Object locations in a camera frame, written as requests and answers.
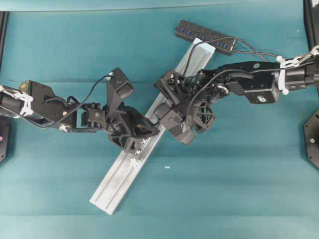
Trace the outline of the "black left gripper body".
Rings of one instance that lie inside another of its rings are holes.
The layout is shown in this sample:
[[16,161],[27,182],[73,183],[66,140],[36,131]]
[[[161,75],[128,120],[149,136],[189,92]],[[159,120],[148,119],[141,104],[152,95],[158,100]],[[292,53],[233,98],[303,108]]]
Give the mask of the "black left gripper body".
[[136,138],[134,127],[147,118],[135,108],[123,104],[116,110],[110,110],[105,105],[103,110],[106,112],[104,130],[108,133],[108,140],[127,153],[139,153],[146,138]]

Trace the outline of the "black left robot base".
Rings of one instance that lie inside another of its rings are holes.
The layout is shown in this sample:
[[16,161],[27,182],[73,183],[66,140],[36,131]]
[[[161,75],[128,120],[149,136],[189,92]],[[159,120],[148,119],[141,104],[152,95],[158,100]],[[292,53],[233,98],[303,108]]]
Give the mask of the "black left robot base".
[[0,118],[0,162],[7,158],[10,143],[11,124],[4,118]]

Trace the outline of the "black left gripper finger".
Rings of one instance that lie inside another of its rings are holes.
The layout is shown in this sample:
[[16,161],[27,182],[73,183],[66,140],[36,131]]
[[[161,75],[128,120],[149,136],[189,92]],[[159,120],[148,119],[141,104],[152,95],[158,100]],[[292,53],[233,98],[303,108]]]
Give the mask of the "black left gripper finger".
[[149,138],[159,134],[159,129],[148,119],[142,119],[134,127],[136,138]]

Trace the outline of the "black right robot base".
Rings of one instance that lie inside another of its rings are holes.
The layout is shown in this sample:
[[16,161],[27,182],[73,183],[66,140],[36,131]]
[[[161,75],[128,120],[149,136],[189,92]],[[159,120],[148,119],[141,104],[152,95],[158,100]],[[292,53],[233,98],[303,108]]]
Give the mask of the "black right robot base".
[[305,149],[309,162],[319,168],[319,110],[316,110],[303,125]]

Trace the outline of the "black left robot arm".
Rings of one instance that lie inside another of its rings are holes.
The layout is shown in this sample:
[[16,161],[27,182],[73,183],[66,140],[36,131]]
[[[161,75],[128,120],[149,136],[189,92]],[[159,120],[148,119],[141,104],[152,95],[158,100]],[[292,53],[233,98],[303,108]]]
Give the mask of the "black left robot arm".
[[96,133],[103,130],[108,140],[123,151],[139,154],[148,138],[159,134],[156,125],[124,99],[135,88],[129,80],[106,79],[107,103],[80,103],[74,96],[63,99],[50,86],[25,81],[18,89],[0,87],[0,114],[24,118],[39,128],[56,128],[65,133]]

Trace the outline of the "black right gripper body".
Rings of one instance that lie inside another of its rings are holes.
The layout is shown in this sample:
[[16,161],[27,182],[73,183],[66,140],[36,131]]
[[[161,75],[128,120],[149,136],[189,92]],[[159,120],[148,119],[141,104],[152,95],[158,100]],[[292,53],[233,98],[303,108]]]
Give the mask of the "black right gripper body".
[[165,97],[166,104],[178,112],[186,126],[204,132],[215,122],[212,104],[216,101],[216,86],[207,86],[208,82],[209,78],[202,72],[186,77],[170,69],[154,83],[154,87]]

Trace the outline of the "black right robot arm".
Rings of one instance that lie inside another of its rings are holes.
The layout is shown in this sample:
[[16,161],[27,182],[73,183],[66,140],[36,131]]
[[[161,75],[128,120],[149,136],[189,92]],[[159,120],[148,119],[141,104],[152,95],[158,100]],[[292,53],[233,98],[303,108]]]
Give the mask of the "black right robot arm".
[[279,94],[318,86],[319,58],[302,63],[248,61],[202,69],[186,77],[169,70],[154,86],[166,98],[154,113],[166,129],[182,132],[209,130],[215,121],[212,105],[230,94],[245,96],[252,104],[272,104]]

